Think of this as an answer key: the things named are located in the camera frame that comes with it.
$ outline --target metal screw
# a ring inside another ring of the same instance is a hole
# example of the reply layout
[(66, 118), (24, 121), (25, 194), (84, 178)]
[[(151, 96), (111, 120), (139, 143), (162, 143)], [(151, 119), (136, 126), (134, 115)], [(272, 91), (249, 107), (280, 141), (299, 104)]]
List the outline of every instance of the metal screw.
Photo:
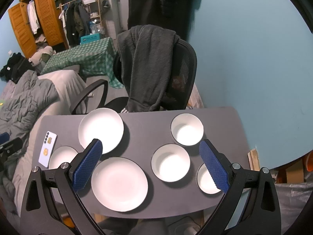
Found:
[(238, 163), (233, 163), (233, 168), (234, 168), (234, 169), (240, 169), (241, 166), (240, 166), (240, 164), (238, 164)]
[(263, 167), (263, 168), (262, 168), (262, 171), (263, 171), (264, 173), (269, 173), (269, 172), (270, 172), (269, 169), (266, 168), (266, 167)]
[(62, 163), (62, 164), (61, 164), (61, 168), (62, 168), (62, 169), (66, 169), (67, 167), (68, 167), (68, 163)]
[(32, 169), (32, 172), (37, 172), (39, 170), (39, 167), (38, 166), (35, 166), (33, 169)]

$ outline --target chair armrest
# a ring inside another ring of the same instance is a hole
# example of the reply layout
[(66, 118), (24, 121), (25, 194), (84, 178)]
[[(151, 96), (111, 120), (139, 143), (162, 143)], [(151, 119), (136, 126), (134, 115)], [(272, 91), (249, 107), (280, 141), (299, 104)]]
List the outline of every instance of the chair armrest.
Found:
[(101, 97), (101, 101), (98, 105), (97, 108), (102, 108), (104, 107), (105, 101), (106, 101), (106, 96), (108, 94), (108, 88), (109, 88), (109, 83), (106, 80), (97, 80), (96, 82), (90, 84), (87, 86), (76, 98), (74, 103), (71, 105), (69, 108), (70, 112), (72, 115), (76, 115), (76, 109), (77, 107), (82, 103), (82, 101), (95, 89), (97, 89), (99, 86), (104, 85), (103, 89), (103, 95)]

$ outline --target wardrobe door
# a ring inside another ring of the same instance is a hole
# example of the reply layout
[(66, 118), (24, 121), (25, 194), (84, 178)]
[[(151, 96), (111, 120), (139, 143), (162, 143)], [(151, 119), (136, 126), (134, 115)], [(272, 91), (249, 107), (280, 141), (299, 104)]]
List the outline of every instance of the wardrobe door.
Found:
[(63, 42), (61, 25), (57, 19), (54, 0), (35, 0), (36, 12), (43, 29), (43, 33), (50, 46)]
[(26, 58), (32, 57), (36, 52), (36, 44), (32, 31), (28, 24), (27, 4), (20, 2), (19, 4), (8, 9), (11, 25), (15, 37), (21, 47)]

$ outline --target gray tabletop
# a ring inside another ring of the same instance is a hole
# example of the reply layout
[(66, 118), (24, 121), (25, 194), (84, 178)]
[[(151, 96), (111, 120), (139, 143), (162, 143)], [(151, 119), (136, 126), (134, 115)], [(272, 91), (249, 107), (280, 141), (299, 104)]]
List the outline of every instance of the gray tabletop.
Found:
[[(249, 169), (247, 153), (248, 143), (236, 110), (232, 107), (219, 107), (195, 110), (174, 110), (143, 113), (122, 113), (124, 135), (119, 145), (110, 153), (101, 157), (121, 156), (137, 163), (148, 179), (148, 194), (144, 202), (129, 212), (116, 212), (98, 202), (91, 189), (90, 180), (79, 196), (90, 213), (109, 217), (122, 218), (159, 218), (192, 213), (217, 205), (223, 194), (203, 193), (197, 184), (196, 175), (203, 164), (199, 156), (199, 143), (185, 147), (190, 156), (190, 169), (180, 181), (166, 183), (159, 180), (151, 168), (153, 153), (165, 144), (178, 144), (171, 134), (171, 121), (181, 113), (196, 115), (203, 123), (204, 136), (216, 149), (224, 153), (230, 162), (237, 162)], [(32, 166), (40, 166), (38, 158), (47, 131), (58, 135), (54, 149), (70, 146), (77, 152), (84, 149), (78, 140), (78, 126), (84, 115), (45, 116), (38, 130)], [(62, 202), (57, 189), (53, 189), (54, 197)]]

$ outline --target plate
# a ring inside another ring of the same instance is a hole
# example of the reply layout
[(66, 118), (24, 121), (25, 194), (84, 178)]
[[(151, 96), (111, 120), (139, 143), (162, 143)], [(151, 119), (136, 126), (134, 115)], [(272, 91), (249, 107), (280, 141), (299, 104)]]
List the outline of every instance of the plate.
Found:
[(211, 177), (205, 164), (202, 164), (198, 170), (197, 182), (200, 189), (207, 194), (216, 194), (220, 191)]
[(173, 119), (171, 132), (178, 143), (192, 146), (202, 139), (204, 130), (199, 118), (193, 114), (182, 113)]
[(78, 139), (86, 148), (93, 139), (102, 142), (102, 154), (112, 151), (121, 141), (124, 124), (120, 115), (112, 109), (96, 109), (87, 114), (79, 124)]
[(165, 182), (182, 179), (190, 167), (190, 157), (187, 151), (176, 144), (160, 147), (151, 159), (153, 173)]
[(137, 208), (144, 201), (148, 193), (148, 180), (133, 161), (112, 157), (94, 169), (91, 187), (103, 206), (126, 212)]
[(54, 150), (49, 160), (49, 169), (57, 169), (62, 163), (70, 163), (77, 155), (77, 151), (68, 146)]

